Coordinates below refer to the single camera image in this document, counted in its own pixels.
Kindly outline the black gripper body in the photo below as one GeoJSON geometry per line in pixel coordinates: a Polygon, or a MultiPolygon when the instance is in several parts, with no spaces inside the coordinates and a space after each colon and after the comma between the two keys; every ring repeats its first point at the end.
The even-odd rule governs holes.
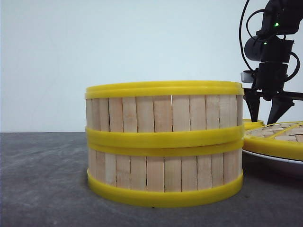
{"type": "Polygon", "coordinates": [[[287,68],[288,65],[285,63],[260,63],[259,67],[254,70],[254,83],[251,84],[251,88],[244,89],[244,94],[246,92],[254,92],[267,101],[272,100],[274,97],[302,101],[302,93],[284,91],[284,84],[298,73],[300,63],[297,63],[294,72],[290,76],[287,75],[287,68]]]}

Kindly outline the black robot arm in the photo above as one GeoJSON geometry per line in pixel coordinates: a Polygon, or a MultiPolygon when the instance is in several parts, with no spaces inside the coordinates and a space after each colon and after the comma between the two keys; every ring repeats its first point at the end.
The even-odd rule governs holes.
{"type": "Polygon", "coordinates": [[[262,13],[262,26],[255,36],[250,36],[245,44],[240,44],[244,61],[259,62],[255,69],[249,67],[241,73],[243,83],[250,83],[244,89],[252,122],[258,120],[260,99],[271,101],[268,124],[276,123],[292,106],[295,100],[302,100],[300,92],[284,91],[284,85],[291,80],[301,66],[298,56],[292,51],[293,35],[299,30],[303,18],[301,0],[270,0],[264,9],[252,13],[262,13]]]}

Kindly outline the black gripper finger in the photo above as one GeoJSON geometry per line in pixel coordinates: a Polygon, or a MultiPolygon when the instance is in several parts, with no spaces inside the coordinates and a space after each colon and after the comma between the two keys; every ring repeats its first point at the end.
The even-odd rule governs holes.
{"type": "Polygon", "coordinates": [[[276,123],[292,106],[294,106],[294,102],[292,99],[274,97],[272,99],[272,106],[270,109],[267,123],[276,123]]]}
{"type": "Polygon", "coordinates": [[[254,92],[246,92],[244,95],[244,100],[246,101],[250,118],[252,122],[258,121],[259,105],[260,105],[260,96],[254,92]]]}

